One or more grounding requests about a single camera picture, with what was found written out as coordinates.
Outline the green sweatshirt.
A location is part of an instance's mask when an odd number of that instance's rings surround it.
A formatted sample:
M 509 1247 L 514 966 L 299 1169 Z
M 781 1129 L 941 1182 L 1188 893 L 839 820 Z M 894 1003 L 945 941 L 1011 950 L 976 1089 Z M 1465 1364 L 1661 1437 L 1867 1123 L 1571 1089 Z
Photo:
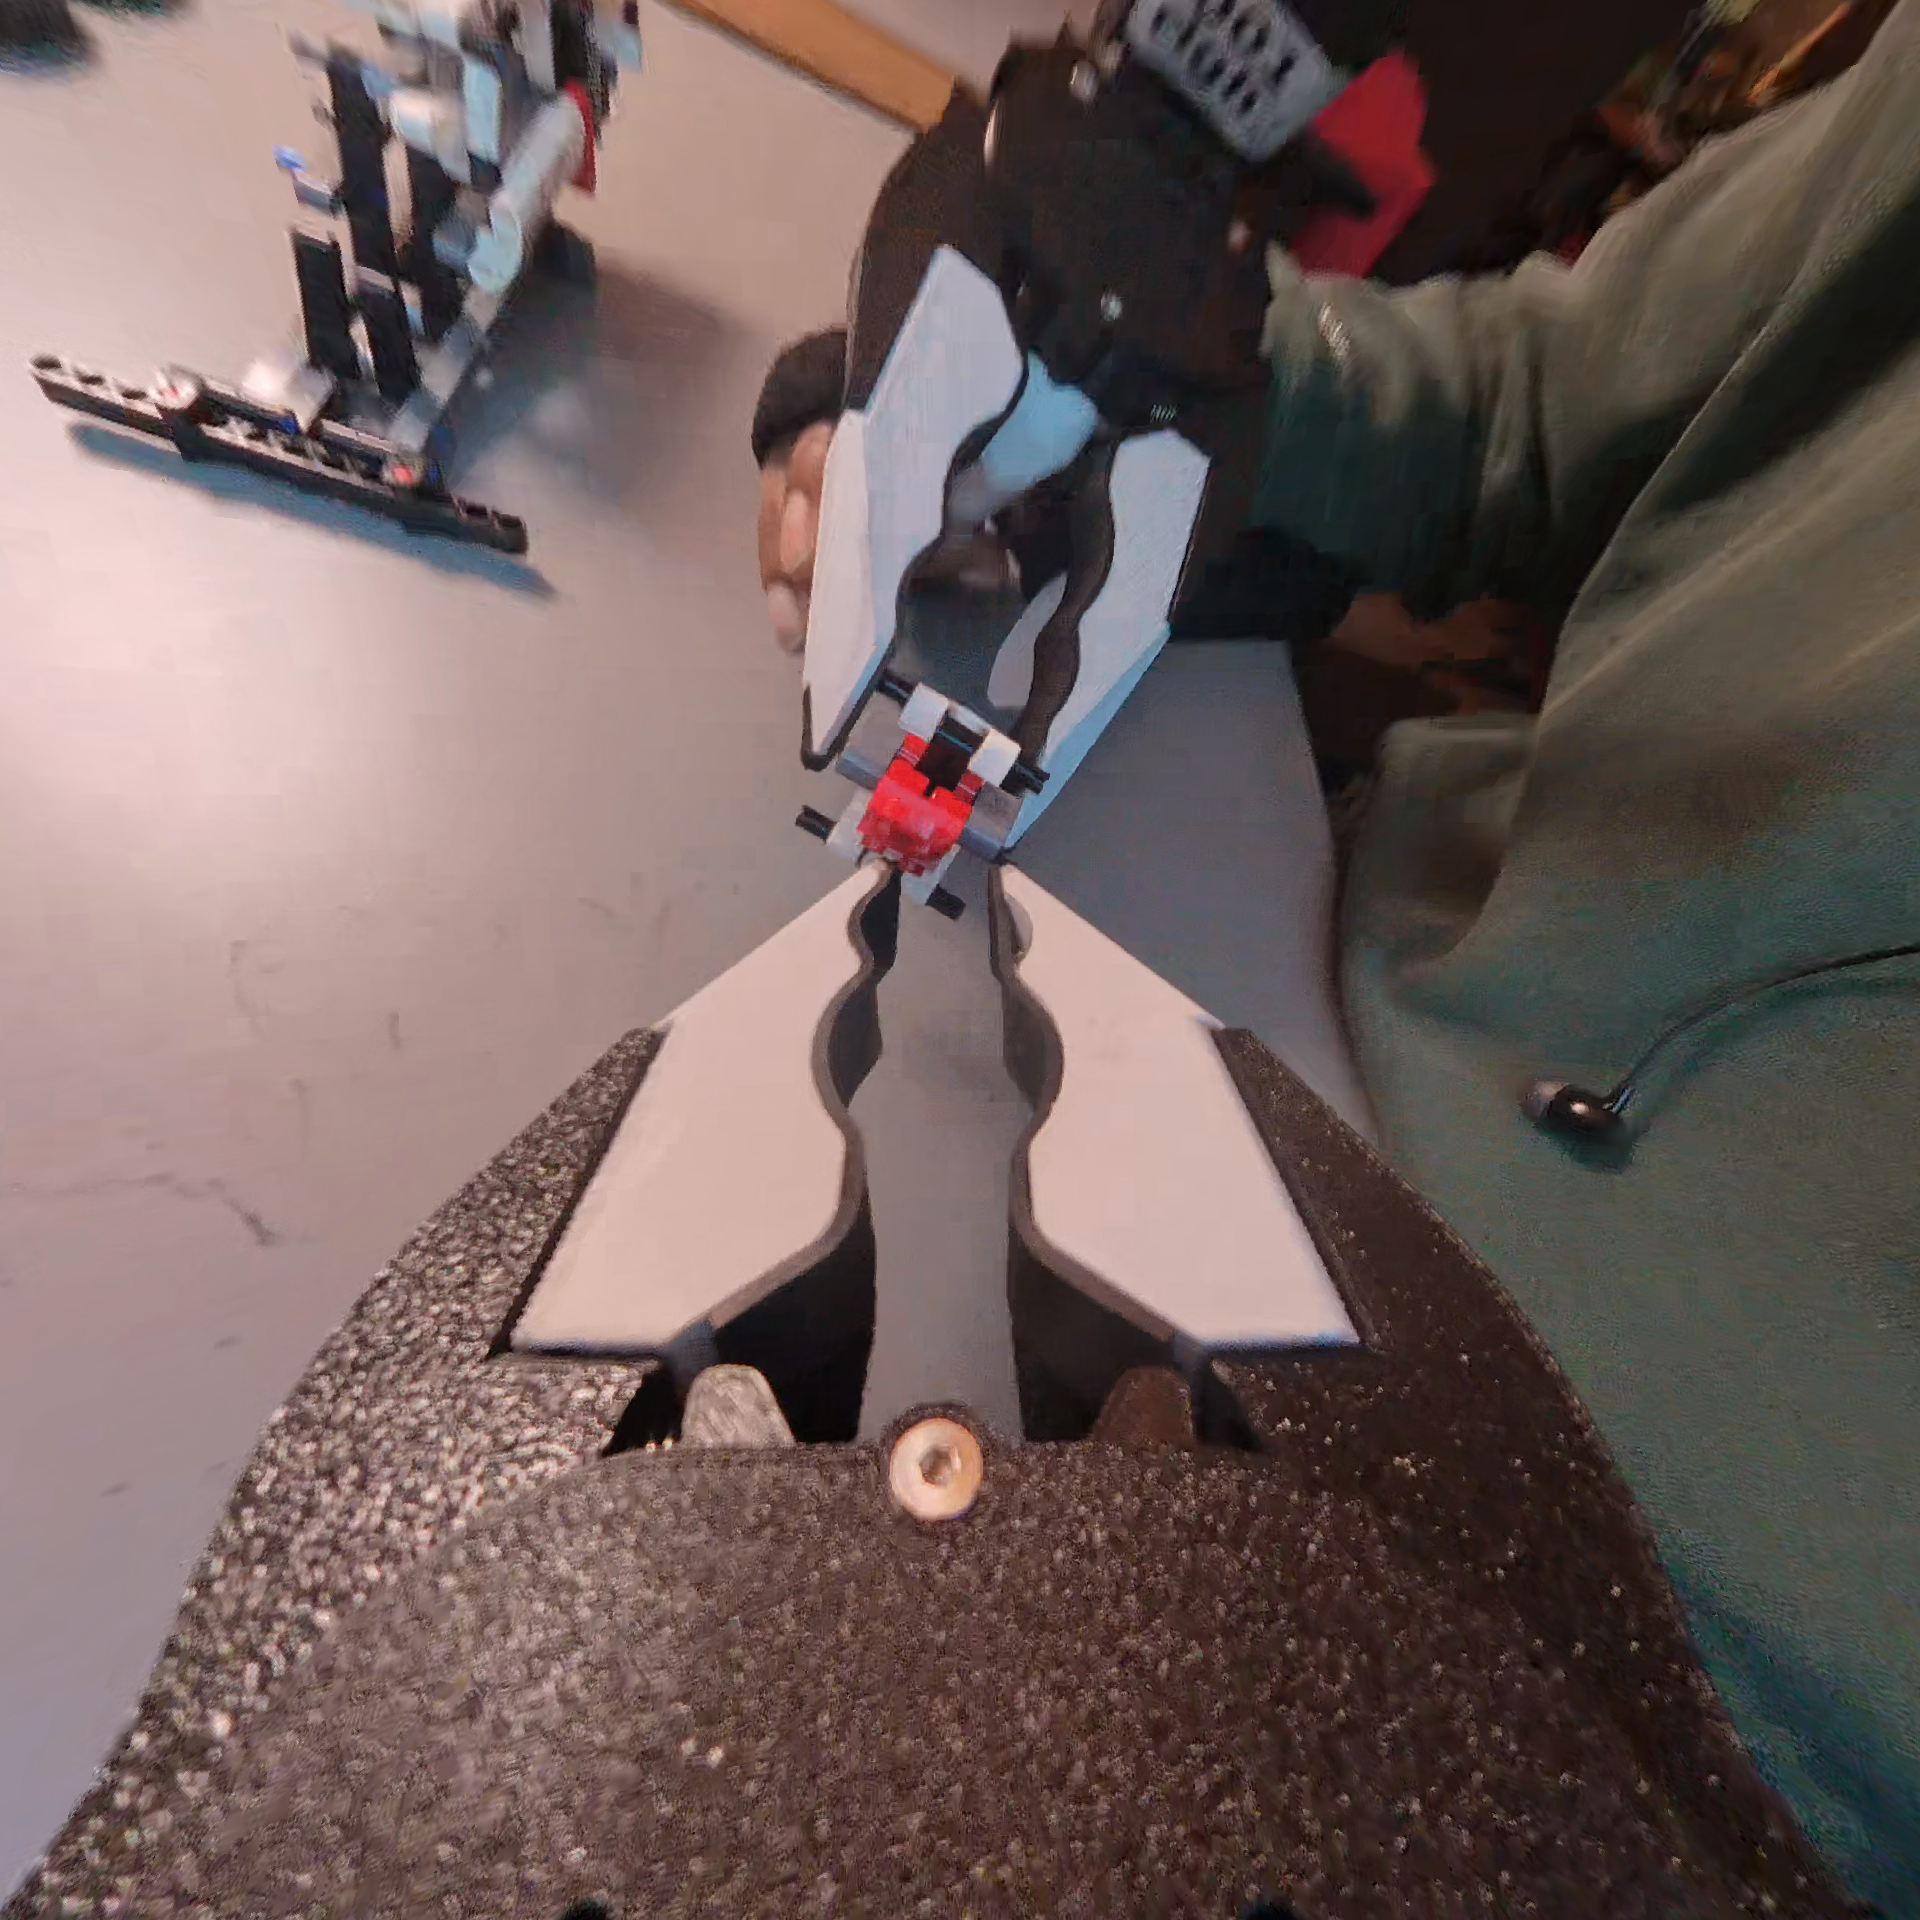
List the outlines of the green sweatshirt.
M 1571 265 L 1670 448 L 1531 720 L 1407 727 L 1343 985 L 1396 1165 L 1553 1350 L 1715 1691 L 1849 1888 L 1916 1917 L 1916 4 Z

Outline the grey desk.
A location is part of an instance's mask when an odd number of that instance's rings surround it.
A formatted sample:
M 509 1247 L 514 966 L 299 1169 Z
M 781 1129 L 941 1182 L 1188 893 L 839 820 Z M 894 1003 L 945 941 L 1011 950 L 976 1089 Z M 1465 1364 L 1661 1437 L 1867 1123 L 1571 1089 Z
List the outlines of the grey desk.
M 591 289 L 458 484 L 527 563 L 47 406 L 292 324 L 286 34 L 96 15 L 3 74 L 3 1892 L 89 1788 L 264 1421 L 401 1244 L 823 893 L 746 439 L 900 136 L 648 4 Z

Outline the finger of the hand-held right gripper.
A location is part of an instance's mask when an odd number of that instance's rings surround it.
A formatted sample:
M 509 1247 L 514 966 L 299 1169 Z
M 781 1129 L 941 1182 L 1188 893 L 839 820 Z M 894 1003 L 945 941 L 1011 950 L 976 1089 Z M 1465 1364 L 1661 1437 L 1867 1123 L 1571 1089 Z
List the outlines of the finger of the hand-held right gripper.
M 903 579 L 947 526 L 956 459 L 1024 382 L 994 280 L 934 249 L 865 402 L 832 433 L 803 651 L 808 771 L 832 767 L 894 649 Z
M 1095 421 L 1005 421 L 974 461 L 974 503 L 1035 521 L 1036 587 L 996 649 L 987 703 L 1040 784 L 1002 807 L 1016 848 L 1087 756 L 1164 651 L 1212 464 L 1171 424 L 1120 437 Z

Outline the red plastic seat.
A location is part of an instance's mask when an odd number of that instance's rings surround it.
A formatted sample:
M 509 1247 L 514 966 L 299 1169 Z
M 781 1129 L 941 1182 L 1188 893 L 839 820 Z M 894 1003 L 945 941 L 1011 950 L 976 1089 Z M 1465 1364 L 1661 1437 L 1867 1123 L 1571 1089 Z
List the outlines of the red plastic seat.
M 1306 275 L 1370 276 L 1418 216 L 1436 169 L 1425 149 L 1427 85 L 1414 61 L 1394 50 L 1367 68 L 1312 125 L 1312 134 L 1370 196 L 1372 212 L 1316 207 L 1286 244 Z

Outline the white toy brick piece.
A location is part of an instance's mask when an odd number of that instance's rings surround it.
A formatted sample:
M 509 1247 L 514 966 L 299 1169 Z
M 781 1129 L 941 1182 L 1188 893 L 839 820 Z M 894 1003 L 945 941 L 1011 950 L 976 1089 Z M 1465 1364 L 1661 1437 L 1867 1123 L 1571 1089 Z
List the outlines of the white toy brick piece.
M 965 902 L 947 888 L 947 871 L 960 855 L 1000 862 L 1020 807 L 1044 793 L 1047 775 L 1011 736 L 931 685 L 883 671 L 874 691 L 896 720 L 887 755 L 863 756 L 847 744 L 832 771 L 852 784 L 852 800 L 836 817 L 803 807 L 797 829 L 850 866 L 889 870 L 903 901 L 960 921 Z

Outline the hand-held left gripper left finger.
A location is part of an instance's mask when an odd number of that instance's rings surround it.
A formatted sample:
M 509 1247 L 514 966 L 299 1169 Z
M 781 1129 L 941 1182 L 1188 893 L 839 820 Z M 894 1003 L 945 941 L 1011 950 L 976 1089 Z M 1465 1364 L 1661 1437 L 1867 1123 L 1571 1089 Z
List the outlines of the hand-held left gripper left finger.
M 680 1357 L 848 1247 L 900 882 L 854 873 L 649 1032 L 511 1324 L 527 1357 Z

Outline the person's right hand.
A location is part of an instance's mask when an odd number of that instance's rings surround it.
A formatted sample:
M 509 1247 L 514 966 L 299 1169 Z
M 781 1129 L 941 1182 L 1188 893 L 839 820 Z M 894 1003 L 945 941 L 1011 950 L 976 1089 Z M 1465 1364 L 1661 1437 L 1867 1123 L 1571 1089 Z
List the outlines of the person's right hand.
M 755 570 L 775 643 L 803 654 L 812 568 L 836 424 L 816 422 L 774 448 L 755 470 Z

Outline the person's right forearm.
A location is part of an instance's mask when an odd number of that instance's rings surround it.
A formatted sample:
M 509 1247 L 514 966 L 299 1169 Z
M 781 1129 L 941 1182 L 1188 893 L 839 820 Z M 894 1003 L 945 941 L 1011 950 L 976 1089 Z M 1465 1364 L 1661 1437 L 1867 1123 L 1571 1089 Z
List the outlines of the person's right forearm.
M 1369 594 L 1564 603 L 1670 448 L 1597 287 L 1549 256 L 1403 291 L 1270 276 L 1252 506 L 1175 638 L 1308 645 Z

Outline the red toy brick piece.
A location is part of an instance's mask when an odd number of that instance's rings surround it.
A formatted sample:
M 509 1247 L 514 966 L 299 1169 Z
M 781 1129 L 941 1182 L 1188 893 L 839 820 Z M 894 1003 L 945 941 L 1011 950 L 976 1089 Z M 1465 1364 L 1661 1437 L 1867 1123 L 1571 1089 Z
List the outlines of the red toy brick piece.
M 909 734 L 856 824 L 859 849 L 907 879 L 931 879 L 954 853 L 980 791 L 982 778 L 965 756 Z

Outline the toy vehicle chassis build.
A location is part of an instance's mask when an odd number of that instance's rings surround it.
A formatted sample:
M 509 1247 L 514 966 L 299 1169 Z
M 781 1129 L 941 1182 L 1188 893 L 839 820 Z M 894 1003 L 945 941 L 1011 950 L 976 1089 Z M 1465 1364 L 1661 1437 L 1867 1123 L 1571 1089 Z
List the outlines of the toy vehicle chassis build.
M 275 169 L 312 214 L 290 231 L 299 344 L 241 382 L 164 368 L 142 382 L 60 353 L 29 360 L 60 410 L 241 468 L 299 494 L 507 559 L 522 519 L 449 483 L 449 415 L 524 280 L 587 285 L 593 251 L 558 218 L 591 194 L 611 108 L 640 66 L 633 3 L 367 3 L 379 52 L 290 37 L 325 85 L 336 165 Z

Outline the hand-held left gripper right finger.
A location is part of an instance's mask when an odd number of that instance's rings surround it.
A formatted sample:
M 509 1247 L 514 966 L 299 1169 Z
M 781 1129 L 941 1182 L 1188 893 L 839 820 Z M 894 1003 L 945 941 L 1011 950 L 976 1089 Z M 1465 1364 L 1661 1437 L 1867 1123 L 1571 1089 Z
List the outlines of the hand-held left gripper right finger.
M 991 882 L 1024 1362 L 1062 1390 L 1359 1335 L 1210 1017 L 1024 873 Z

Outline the wooden-edged table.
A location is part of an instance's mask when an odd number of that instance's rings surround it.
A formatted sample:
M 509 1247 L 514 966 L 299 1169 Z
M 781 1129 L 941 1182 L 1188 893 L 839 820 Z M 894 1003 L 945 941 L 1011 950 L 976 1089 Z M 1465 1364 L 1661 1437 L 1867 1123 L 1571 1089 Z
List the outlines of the wooden-edged table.
M 894 129 L 932 129 L 960 76 L 834 3 L 670 3 L 675 14 L 774 61 Z

